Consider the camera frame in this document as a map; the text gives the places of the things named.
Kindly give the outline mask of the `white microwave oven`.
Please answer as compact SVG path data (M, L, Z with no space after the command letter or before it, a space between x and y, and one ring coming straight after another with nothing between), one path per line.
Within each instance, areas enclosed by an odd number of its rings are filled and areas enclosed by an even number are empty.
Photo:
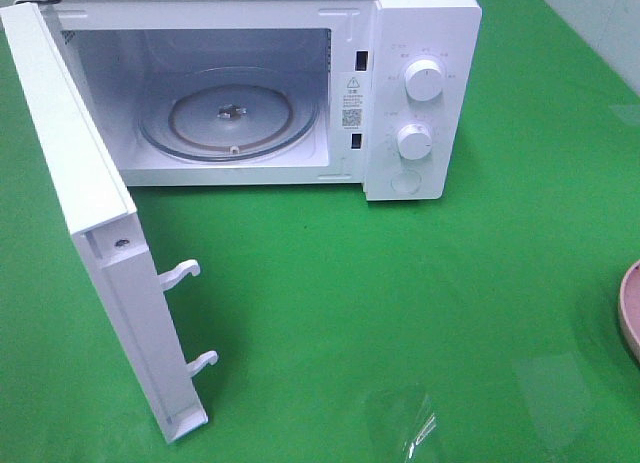
M442 194L476 0L16 0L39 128L129 186L359 184Z

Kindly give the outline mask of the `white microwave door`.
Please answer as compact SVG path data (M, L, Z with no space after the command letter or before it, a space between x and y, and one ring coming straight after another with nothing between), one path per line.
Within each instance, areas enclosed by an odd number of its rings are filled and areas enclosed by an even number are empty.
M23 93L63 216L167 442L207 423L193 377L218 360L187 362L165 293L200 272L196 260L158 273L137 208L63 59L61 38L35 3L1 11Z

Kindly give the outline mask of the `white round knob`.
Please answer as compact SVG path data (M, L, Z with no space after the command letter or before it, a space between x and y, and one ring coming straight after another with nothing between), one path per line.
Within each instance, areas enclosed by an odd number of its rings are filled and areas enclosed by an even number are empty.
M410 63L404 72L407 95L418 102L426 102L440 95L444 87L445 71L432 57Z
M397 147L400 156L406 160L425 158L433 147L431 130L420 124L406 125L397 134Z

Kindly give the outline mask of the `glass microwave turntable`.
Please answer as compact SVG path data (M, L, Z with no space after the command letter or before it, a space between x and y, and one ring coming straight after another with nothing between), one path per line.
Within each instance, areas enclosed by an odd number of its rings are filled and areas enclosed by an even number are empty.
M175 157L248 160L303 138L326 99L326 81L305 72L223 67L162 74L146 87L139 126L149 143Z

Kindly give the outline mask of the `round door release button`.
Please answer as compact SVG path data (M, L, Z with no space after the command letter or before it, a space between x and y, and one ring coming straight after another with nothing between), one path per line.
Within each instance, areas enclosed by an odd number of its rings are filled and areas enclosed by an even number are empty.
M414 194L421 186L421 175L412 170L397 173L391 179L391 186L396 193Z

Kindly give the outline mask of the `pink round plate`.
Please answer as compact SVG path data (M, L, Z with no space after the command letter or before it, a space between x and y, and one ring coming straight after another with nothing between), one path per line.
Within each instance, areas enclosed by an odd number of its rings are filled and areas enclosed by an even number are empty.
M639 346L639 261L625 272L619 288L619 325L636 361L640 359Z

